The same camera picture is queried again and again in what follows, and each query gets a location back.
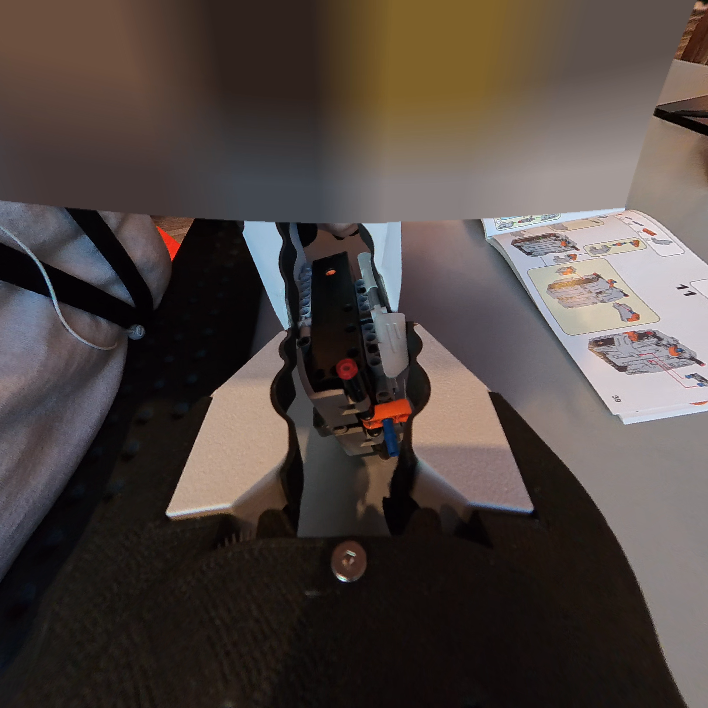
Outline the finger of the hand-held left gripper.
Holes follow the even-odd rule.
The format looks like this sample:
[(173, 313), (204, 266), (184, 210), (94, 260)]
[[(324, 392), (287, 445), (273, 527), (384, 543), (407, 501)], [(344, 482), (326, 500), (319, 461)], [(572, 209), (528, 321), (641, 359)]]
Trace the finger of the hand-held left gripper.
[(379, 297), (396, 312), (402, 285), (402, 223), (360, 224), (360, 237), (372, 255)]
[[(292, 242), (296, 250), (296, 260), (292, 275), (296, 285), (302, 284), (301, 277), (304, 268), (304, 249), (298, 229), (304, 224), (286, 224), (288, 227), (288, 240), (295, 237)], [(263, 287), (270, 298), (271, 304), (284, 329), (291, 325), (288, 305), (286, 303), (286, 283), (280, 273), (279, 257), (282, 248), (282, 236), (275, 223), (246, 221), (243, 226), (243, 237), (251, 253), (253, 262), (261, 276)]]

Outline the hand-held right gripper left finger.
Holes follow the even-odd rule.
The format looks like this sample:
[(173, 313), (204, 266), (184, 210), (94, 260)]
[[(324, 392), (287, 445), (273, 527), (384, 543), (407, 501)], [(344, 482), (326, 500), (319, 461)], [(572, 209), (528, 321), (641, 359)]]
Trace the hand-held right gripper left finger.
[(166, 509), (173, 519), (229, 514), (243, 537), (268, 509), (294, 530), (303, 465), (288, 408), (295, 400), (295, 340), (281, 332), (213, 394)]

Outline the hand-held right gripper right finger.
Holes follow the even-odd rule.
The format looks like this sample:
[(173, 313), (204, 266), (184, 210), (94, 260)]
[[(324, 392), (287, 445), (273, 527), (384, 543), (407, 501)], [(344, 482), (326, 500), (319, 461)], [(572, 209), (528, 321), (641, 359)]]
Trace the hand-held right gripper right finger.
[(413, 412), (385, 498), (390, 532), (403, 532), (422, 508), (438, 514), (444, 532), (471, 524), (477, 509), (532, 513), (487, 387), (421, 325), (406, 327)]

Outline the black grey toy brick model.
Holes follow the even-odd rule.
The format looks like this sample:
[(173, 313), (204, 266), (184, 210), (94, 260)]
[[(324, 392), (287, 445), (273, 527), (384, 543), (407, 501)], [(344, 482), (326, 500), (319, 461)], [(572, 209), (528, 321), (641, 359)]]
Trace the black grey toy brick model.
[(298, 370), (314, 428), (351, 456), (397, 457), (412, 413), (405, 316), (387, 304), (369, 252), (360, 277), (345, 251), (301, 271)]

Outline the black studded baseplate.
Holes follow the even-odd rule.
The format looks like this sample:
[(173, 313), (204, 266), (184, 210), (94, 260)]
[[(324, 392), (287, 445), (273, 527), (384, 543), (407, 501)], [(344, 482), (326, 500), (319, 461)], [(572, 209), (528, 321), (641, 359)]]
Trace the black studded baseplate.
[(197, 219), (101, 429), (1, 582), (1, 674), (43, 644), (102, 643), (215, 522), (166, 507), (209, 395), (249, 359), (263, 287), (236, 222)]

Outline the person's grey sweatshirt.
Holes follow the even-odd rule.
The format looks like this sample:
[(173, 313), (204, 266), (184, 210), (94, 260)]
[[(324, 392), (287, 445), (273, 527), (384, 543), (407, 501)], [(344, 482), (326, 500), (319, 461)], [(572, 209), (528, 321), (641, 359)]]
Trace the person's grey sweatshirt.
[[(1, 243), (129, 302), (128, 290), (63, 208), (1, 202)], [(1, 285), (1, 575), (46, 515), (108, 414), (128, 338), (93, 314)]]

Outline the open building instruction booklet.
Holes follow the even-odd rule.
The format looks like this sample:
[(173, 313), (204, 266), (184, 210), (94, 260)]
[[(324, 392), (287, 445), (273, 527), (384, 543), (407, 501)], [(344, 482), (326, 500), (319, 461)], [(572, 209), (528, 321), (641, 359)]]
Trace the open building instruction booklet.
[(618, 209), (482, 224), (612, 414), (707, 410), (707, 264), (668, 229)]

